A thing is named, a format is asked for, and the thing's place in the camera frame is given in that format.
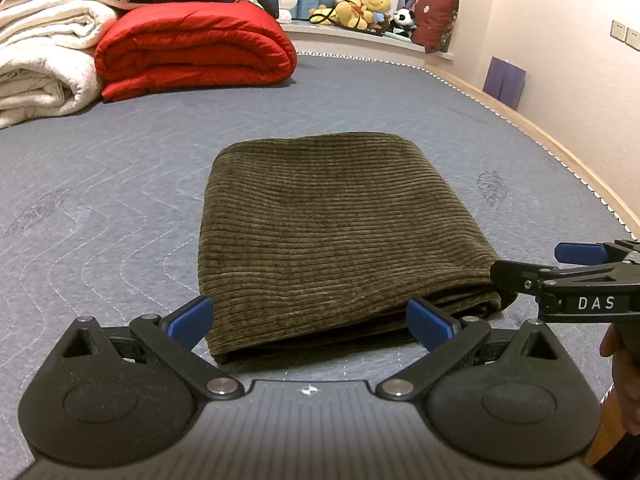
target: blue gripper pad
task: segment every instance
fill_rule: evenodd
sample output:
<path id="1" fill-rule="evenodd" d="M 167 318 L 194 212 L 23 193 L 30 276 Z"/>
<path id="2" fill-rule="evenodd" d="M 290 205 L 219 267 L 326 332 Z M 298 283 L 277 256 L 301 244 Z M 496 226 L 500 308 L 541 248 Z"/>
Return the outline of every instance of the blue gripper pad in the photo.
<path id="1" fill-rule="evenodd" d="M 609 253 L 601 244 L 561 243 L 556 245 L 554 256 L 561 264 L 602 265 L 609 263 Z"/>
<path id="2" fill-rule="evenodd" d="M 409 332 L 429 352 L 452 339 L 460 331 L 460 322 L 422 298 L 413 298 L 406 305 L 406 325 Z"/>
<path id="3" fill-rule="evenodd" d="M 206 296 L 198 296 L 162 318 L 161 328 L 189 350 L 211 330 L 213 305 Z"/>

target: white ledge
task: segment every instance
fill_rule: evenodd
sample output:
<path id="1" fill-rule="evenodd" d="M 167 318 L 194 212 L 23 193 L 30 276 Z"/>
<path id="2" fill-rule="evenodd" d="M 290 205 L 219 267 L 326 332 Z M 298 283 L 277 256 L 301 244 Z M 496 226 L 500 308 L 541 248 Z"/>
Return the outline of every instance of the white ledge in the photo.
<path id="1" fill-rule="evenodd" d="M 424 47 L 388 36 L 375 36 L 340 27 L 293 22 L 282 25 L 299 52 L 340 54 L 369 57 L 414 66 L 451 65 L 453 54 L 434 52 L 425 54 Z"/>

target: crosshair logo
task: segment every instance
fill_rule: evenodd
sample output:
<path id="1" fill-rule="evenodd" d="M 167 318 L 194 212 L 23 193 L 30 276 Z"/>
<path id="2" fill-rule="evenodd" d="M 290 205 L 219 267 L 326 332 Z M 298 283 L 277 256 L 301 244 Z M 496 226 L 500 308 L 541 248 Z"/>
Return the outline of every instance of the crosshair logo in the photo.
<path id="1" fill-rule="evenodd" d="M 300 390 L 300 393 L 306 395 L 307 397 L 311 397 L 312 395 L 315 395 L 316 393 L 321 392 L 321 391 L 322 390 L 318 390 L 318 388 L 316 388 L 312 384 L 308 384 L 307 386 L 304 386 Z"/>

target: human hand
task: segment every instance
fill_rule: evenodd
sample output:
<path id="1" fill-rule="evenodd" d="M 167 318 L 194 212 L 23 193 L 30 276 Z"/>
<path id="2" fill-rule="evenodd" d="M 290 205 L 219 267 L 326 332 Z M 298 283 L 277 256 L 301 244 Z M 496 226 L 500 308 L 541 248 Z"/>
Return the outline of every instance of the human hand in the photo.
<path id="1" fill-rule="evenodd" d="M 613 355 L 611 375 L 618 398 L 622 427 L 632 435 L 640 434 L 640 370 L 632 355 L 625 350 L 620 334 L 614 325 L 609 325 L 602 342 L 600 355 Z"/>

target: yellow plush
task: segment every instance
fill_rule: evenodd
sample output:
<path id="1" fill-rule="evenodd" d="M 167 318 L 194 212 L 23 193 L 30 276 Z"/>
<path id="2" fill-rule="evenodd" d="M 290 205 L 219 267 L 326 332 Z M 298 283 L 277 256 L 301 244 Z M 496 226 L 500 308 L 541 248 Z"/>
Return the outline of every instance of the yellow plush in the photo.
<path id="1" fill-rule="evenodd" d="M 360 0 L 342 0 L 335 6 L 335 15 L 341 25 L 365 30 L 373 22 L 373 14 Z"/>
<path id="2" fill-rule="evenodd" d="M 317 9 L 309 9 L 309 21 L 311 23 L 333 25 L 337 20 L 335 9 L 330 9 L 325 5 L 320 5 Z"/>
<path id="3" fill-rule="evenodd" d="M 387 28 L 388 15 L 391 10 L 391 0 L 361 0 L 367 10 L 372 12 L 372 20 L 369 22 L 369 28 Z"/>

